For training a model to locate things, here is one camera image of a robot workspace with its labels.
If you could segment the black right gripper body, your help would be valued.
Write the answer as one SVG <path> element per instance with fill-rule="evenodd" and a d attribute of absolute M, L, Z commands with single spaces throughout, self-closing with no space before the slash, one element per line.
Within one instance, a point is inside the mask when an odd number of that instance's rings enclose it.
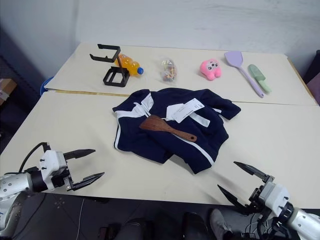
<path fill-rule="evenodd" d="M 264 185 L 261 185 L 252 192 L 251 196 L 249 197 L 250 204 L 248 205 L 248 213 L 249 214 L 256 214 L 261 213 L 264 208 L 265 204 L 260 200 L 260 194 L 264 189 Z"/>

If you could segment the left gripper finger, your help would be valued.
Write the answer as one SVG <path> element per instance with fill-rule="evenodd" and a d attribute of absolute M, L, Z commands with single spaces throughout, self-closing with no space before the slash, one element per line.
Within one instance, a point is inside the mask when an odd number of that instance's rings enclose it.
<path fill-rule="evenodd" d="M 87 176 L 87 177 L 83 178 L 82 181 L 77 182 L 77 183 L 73 183 L 72 190 L 77 191 L 77 190 L 82 189 L 86 186 L 89 186 L 92 183 L 94 183 L 95 181 L 97 181 L 99 178 L 101 178 L 104 174 L 105 174 L 105 172 L 100 172 L 100 173 L 95 173 L 93 175 Z"/>
<path fill-rule="evenodd" d="M 78 159 L 78 158 L 85 157 L 89 154 L 94 153 L 95 151 L 96 151 L 95 149 L 77 149 L 70 152 L 66 152 L 63 154 L 63 156 L 64 156 L 64 159 L 67 161 L 70 159 Z"/>

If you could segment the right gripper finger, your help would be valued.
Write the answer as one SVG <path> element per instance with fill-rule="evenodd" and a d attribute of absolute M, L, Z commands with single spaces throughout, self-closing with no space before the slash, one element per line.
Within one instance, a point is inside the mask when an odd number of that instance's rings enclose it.
<path fill-rule="evenodd" d="M 217 185 L 223 195 L 227 198 L 227 200 L 236 207 L 236 209 L 243 215 L 250 215 L 253 212 L 249 208 L 249 205 L 242 205 L 236 196 L 231 194 L 228 190 L 224 189 L 222 186 Z"/>
<path fill-rule="evenodd" d="M 236 164 L 239 168 L 241 168 L 245 172 L 247 172 L 248 174 L 260 178 L 263 183 L 272 182 L 274 180 L 274 177 L 272 175 L 266 174 L 252 165 L 245 164 L 238 161 L 234 161 L 233 163 Z"/>

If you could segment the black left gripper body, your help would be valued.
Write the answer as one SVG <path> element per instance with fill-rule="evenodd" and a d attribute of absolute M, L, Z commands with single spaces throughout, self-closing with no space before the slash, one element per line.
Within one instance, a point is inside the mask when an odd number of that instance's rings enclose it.
<path fill-rule="evenodd" d="M 76 190 L 68 168 L 68 160 L 73 158 L 75 158 L 74 152 L 57 153 L 58 170 L 53 171 L 51 178 L 54 188 L 65 186 L 67 191 Z"/>

